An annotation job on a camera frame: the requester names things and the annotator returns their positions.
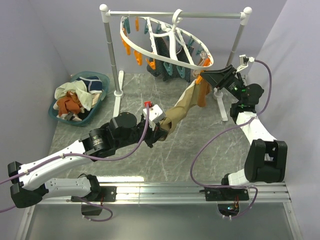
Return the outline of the beige garment in basket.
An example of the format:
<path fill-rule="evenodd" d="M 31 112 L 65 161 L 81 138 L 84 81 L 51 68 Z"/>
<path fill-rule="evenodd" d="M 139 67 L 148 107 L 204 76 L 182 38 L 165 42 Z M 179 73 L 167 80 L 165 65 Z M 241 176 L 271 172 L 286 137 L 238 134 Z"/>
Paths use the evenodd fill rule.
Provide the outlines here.
<path fill-rule="evenodd" d="M 101 94 L 102 94 L 101 92 L 91 94 L 91 98 L 92 98 L 91 108 L 94 108 L 97 105 L 97 103 L 101 97 Z"/>

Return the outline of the white silver clothes rack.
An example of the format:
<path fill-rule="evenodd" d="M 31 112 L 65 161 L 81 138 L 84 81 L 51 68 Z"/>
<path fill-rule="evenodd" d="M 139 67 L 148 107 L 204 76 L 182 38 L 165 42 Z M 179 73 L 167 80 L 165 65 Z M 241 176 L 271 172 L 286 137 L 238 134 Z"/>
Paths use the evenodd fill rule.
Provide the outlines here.
<path fill-rule="evenodd" d="M 111 28 L 110 28 L 110 19 L 113 16 L 121 16 L 125 17 L 151 17 L 156 20 L 163 21 L 168 24 L 173 23 L 173 16 L 174 12 L 156 12 L 156 11 L 111 11 L 109 10 L 108 6 L 106 4 L 101 4 L 99 6 L 99 10 L 101 12 L 102 22 L 104 24 L 105 34 L 106 34 L 106 40 L 107 40 L 107 47 L 109 52 L 109 58 L 110 58 L 110 64 L 111 64 L 111 70 L 113 74 L 114 79 L 114 85 L 115 85 L 115 103 L 114 103 L 114 109 L 113 109 L 113 116 L 117 117 L 120 114 L 120 108 L 121 108 L 121 99 L 124 95 L 123 92 L 123 80 L 124 80 L 124 71 L 117 70 L 117 64 L 116 64 L 116 58 L 114 53 L 114 47 L 112 42 L 112 35 L 111 35 Z M 252 13 L 251 7 L 245 7 L 242 12 L 240 13 L 196 13 L 196 12 L 184 12 L 182 10 L 182 13 L 180 13 L 178 16 L 182 18 L 208 18 L 208 19 L 240 19 L 240 25 L 237 31 L 237 35 L 235 37 L 233 46 L 231 48 L 231 52 L 229 54 L 228 60 L 227 60 L 227 66 L 230 66 L 233 59 L 235 52 L 237 50 L 240 38 L 242 36 L 242 33 L 244 31 L 245 26 L 248 24 L 250 15 Z"/>

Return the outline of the white round clip hanger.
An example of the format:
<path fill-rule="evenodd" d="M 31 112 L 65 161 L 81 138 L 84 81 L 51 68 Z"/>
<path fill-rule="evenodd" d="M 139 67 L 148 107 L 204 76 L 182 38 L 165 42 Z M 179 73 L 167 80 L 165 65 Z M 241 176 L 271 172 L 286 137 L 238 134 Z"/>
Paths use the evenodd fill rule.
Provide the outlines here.
<path fill-rule="evenodd" d="M 178 27 L 182 20 L 175 11 L 172 23 L 166 23 L 150 16 L 136 16 L 135 29 L 140 29 L 140 20 L 144 20 L 143 33 L 148 35 L 150 50 L 135 44 L 129 39 L 131 33 L 128 16 L 120 22 L 120 36 L 126 54 L 133 55 L 136 63 L 156 78 L 168 81 L 184 79 L 188 83 L 197 78 L 199 73 L 214 64 L 214 58 L 205 44 L 193 34 Z"/>

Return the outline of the teal plastic laundry basket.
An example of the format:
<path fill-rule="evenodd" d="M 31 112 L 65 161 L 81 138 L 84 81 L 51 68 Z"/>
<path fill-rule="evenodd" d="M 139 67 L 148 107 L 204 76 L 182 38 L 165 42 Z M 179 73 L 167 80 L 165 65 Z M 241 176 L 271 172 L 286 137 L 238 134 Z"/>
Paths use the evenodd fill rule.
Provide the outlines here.
<path fill-rule="evenodd" d="M 102 73 L 82 71 L 54 91 L 48 115 L 76 127 L 87 125 L 106 97 L 110 79 Z"/>

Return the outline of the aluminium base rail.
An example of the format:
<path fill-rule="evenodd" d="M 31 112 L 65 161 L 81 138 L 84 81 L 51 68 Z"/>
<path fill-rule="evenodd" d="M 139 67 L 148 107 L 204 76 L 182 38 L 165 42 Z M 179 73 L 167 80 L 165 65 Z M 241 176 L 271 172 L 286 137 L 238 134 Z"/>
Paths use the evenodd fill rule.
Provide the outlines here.
<path fill-rule="evenodd" d="M 301 240 L 285 183 L 104 182 L 102 222 L 72 197 L 27 208 L 18 240 Z"/>

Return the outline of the orange brown garment in basket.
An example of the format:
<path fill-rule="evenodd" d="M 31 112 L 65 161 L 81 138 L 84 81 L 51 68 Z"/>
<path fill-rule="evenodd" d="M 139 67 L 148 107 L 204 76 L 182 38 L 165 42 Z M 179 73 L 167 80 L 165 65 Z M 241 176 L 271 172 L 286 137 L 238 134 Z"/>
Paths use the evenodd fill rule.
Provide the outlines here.
<path fill-rule="evenodd" d="M 54 109 L 58 111 L 60 118 L 66 117 L 69 113 L 78 115 L 85 112 L 77 94 L 72 91 L 68 91 L 64 97 L 58 99 L 54 105 Z"/>

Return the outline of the khaki tan underwear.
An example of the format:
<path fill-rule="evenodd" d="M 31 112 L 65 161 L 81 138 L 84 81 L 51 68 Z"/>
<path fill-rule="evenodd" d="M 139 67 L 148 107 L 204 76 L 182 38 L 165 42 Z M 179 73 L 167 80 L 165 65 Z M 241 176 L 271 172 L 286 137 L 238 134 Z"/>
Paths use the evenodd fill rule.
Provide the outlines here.
<path fill-rule="evenodd" d="M 200 97 L 201 85 L 196 84 L 196 80 L 184 90 L 176 104 L 165 112 L 165 118 L 160 121 L 160 128 L 172 134 L 179 122 L 181 122 L 188 114 L 189 110 L 198 105 Z"/>

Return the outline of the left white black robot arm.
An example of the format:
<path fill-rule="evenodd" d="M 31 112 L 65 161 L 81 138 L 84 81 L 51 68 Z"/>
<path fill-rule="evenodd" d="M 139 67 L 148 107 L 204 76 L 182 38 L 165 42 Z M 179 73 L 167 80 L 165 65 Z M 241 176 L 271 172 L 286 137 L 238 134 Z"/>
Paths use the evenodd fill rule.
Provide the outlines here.
<path fill-rule="evenodd" d="M 19 209 L 34 206 L 44 199 L 55 197 L 80 197 L 96 201 L 101 195 L 101 187 L 96 176 L 86 174 L 80 178 L 57 178 L 63 171 L 89 163 L 113 162 L 125 159 L 115 157 L 118 149 L 134 145 L 138 148 L 146 143 L 150 148 L 168 132 L 161 128 L 165 114 L 152 107 L 144 109 L 141 121 L 135 115 L 122 112 L 99 128 L 68 147 L 40 160 L 22 164 L 17 161 L 8 164 L 10 196 Z"/>

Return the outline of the brown orange underwear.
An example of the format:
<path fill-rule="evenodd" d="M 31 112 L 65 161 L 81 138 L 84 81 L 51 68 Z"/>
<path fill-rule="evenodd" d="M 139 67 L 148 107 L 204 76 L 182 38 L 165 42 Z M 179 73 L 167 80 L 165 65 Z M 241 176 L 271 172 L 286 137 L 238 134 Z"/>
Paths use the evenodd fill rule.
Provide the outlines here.
<path fill-rule="evenodd" d="M 202 79 L 199 82 L 199 95 L 197 100 L 197 105 L 201 108 L 206 106 L 206 96 L 211 92 L 211 86 Z"/>

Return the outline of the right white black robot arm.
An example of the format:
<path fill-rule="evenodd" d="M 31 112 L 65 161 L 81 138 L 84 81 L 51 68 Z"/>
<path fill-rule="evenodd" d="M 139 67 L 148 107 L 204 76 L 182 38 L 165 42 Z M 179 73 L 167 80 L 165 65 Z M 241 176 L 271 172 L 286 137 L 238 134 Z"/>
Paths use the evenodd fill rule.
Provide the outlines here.
<path fill-rule="evenodd" d="M 232 65 L 201 74 L 208 84 L 226 89 L 237 102 L 230 107 L 230 117 L 246 136 L 250 148 L 243 169 L 226 174 L 219 185 L 204 187 L 207 201 L 248 200 L 248 188 L 255 183 L 280 183 L 284 180 L 288 146 L 272 136 L 259 120 L 256 105 L 264 89 L 257 83 L 246 85 Z"/>

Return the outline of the navy blue bear underwear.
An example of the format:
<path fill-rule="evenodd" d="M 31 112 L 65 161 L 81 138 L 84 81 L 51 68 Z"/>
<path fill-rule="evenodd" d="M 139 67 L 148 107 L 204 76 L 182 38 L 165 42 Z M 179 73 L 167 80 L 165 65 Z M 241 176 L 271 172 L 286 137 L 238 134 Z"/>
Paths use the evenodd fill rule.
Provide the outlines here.
<path fill-rule="evenodd" d="M 90 94 L 100 94 L 103 92 L 103 83 L 97 76 L 78 77 L 77 81 L 82 81 L 86 90 Z"/>

